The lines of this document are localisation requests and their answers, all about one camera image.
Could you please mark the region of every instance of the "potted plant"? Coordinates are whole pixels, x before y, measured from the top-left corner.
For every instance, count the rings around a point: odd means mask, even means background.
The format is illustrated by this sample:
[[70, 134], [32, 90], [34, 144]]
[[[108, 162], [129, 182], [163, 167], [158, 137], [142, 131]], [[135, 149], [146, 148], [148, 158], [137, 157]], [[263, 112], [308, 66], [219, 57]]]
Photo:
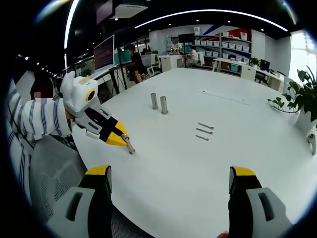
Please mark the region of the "potted plant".
[[312, 130], [314, 126], [317, 128], [317, 82], [311, 71], [310, 74], [306, 71], [297, 70], [298, 77], [300, 79], [300, 85], [296, 82], [290, 82], [288, 90], [293, 89], [295, 92], [295, 100], [292, 97], [284, 93], [282, 94], [287, 100], [287, 107], [289, 110], [285, 110], [285, 102], [282, 102], [281, 98], [277, 97], [274, 100], [268, 99], [268, 103], [271, 107], [276, 108], [279, 111], [286, 113], [297, 113], [300, 111], [300, 115], [295, 123], [305, 135]]
[[249, 59], [249, 65], [253, 66], [254, 68], [257, 68], [258, 65], [260, 65], [260, 60], [258, 58], [256, 58], [256, 57], [251, 57]]

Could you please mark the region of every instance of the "white table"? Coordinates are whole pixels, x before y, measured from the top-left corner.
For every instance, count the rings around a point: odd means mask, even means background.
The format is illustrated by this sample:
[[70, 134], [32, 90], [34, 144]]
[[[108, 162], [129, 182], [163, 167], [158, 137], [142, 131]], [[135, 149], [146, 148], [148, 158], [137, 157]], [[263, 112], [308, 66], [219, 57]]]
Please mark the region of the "white table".
[[[158, 102], [166, 96], [167, 115], [152, 109], [152, 92]], [[231, 75], [178, 68], [104, 105], [125, 125], [136, 154], [77, 126], [73, 136], [87, 168], [111, 165], [114, 205], [156, 238], [215, 238], [228, 230], [232, 165], [252, 169], [295, 223], [317, 189], [317, 157], [293, 126], [296, 115], [268, 106], [278, 95]], [[213, 126], [213, 135], [198, 132], [198, 122]]]
[[[214, 61], [218, 61], [218, 62], [226, 62], [226, 63], [233, 63], [233, 64], [236, 64], [236, 65], [239, 65], [243, 68], [249, 68], [249, 69], [255, 69], [257, 72], [260, 72], [262, 74], [265, 74], [266, 76], [268, 76], [268, 86], [270, 88], [273, 88], [274, 90], [276, 91], [279, 91], [279, 92], [282, 92], [283, 91], [283, 86], [284, 86], [284, 78], [282, 77], [278, 77], [272, 73], [269, 73], [267, 71], [264, 71], [264, 70], [261, 70], [259, 68], [253, 68], [249, 65], [247, 65], [246, 63], [244, 62], [240, 62], [240, 61], [235, 61], [235, 60], [230, 60], [230, 59], [224, 59], [224, 58], [217, 58], [217, 59], [214, 59]], [[216, 65], [217, 63], [215, 63], [213, 65], [213, 71], [215, 70], [215, 68], [217, 67]]]

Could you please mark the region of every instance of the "plant pot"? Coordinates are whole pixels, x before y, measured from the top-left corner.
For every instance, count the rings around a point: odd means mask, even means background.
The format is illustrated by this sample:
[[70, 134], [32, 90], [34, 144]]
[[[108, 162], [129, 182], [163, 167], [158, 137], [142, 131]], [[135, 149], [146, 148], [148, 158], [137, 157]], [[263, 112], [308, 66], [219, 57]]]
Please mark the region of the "plant pot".
[[313, 129], [313, 127], [315, 127], [317, 123], [317, 120], [311, 121], [311, 116], [311, 112], [305, 113], [304, 111], [301, 111], [295, 123], [295, 126], [300, 129], [305, 136]]

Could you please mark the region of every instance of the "white casing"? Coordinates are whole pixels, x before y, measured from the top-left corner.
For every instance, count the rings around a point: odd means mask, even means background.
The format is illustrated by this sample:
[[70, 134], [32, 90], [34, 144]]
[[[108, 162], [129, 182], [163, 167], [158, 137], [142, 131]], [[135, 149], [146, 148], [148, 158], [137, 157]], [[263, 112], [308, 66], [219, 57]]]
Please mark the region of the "white casing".
[[[74, 78], [75, 72], [67, 73], [60, 86], [60, 91], [63, 94], [63, 101], [73, 112], [78, 113], [87, 107], [98, 94], [98, 82], [78, 76]], [[87, 101], [87, 96], [95, 91], [94, 96]]]

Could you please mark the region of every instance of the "shelf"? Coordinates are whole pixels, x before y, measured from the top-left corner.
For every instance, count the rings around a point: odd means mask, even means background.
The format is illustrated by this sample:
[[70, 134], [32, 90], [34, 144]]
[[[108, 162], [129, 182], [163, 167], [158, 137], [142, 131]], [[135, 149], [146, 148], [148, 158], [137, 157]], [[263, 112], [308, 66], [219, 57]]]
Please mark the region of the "shelf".
[[220, 36], [215, 36], [215, 35], [194, 35], [197, 37], [220, 37]]
[[238, 39], [238, 38], [233, 38], [233, 37], [228, 37], [228, 36], [222, 36], [222, 38], [252, 43], [251, 41], [246, 41], [246, 40], [242, 40], [242, 39]]
[[232, 51], [238, 51], [238, 52], [243, 52], [243, 53], [251, 54], [250, 52], [241, 51], [241, 50], [236, 50], [236, 49], [232, 49], [232, 48], [222, 47], [222, 49], [223, 49], [223, 50], [232, 50]]
[[221, 68], [220, 71], [225, 71], [225, 72], [230, 72], [230, 73], [235, 73], [235, 74], [240, 75], [240, 72], [231, 71], [231, 70], [229, 70], [229, 69]]
[[204, 56], [204, 57], [207, 57], [207, 58], [219, 58], [219, 57], [215, 57], [215, 56]]
[[220, 48], [219, 46], [207, 46], [207, 45], [188, 45], [188, 46], [204, 46], [204, 47]]

